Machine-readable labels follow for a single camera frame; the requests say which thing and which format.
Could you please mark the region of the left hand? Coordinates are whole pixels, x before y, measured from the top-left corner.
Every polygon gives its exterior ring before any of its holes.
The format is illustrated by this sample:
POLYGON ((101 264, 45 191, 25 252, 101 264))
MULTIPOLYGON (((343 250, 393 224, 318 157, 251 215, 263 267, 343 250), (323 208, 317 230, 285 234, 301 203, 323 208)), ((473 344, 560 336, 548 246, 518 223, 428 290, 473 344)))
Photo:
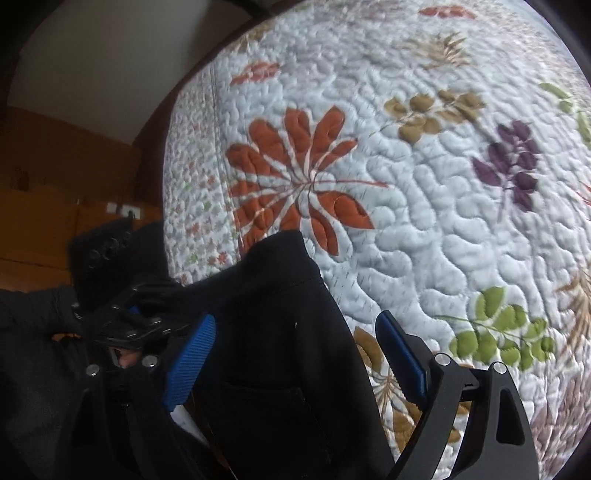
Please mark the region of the left hand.
POLYGON ((135 350, 115 349, 118 366, 122 369, 136 365, 141 359, 141 353, 135 350))

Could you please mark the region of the black left sleeve forearm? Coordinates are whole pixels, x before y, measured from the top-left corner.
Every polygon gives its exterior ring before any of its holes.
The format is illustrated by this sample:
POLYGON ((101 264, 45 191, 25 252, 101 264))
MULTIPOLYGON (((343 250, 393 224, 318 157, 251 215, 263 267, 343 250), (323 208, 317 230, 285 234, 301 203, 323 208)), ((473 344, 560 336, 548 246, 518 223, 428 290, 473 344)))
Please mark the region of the black left sleeve forearm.
POLYGON ((81 335, 74 317, 72 287, 32 292, 1 290, 1 347, 12 340, 51 340, 56 335, 81 335))

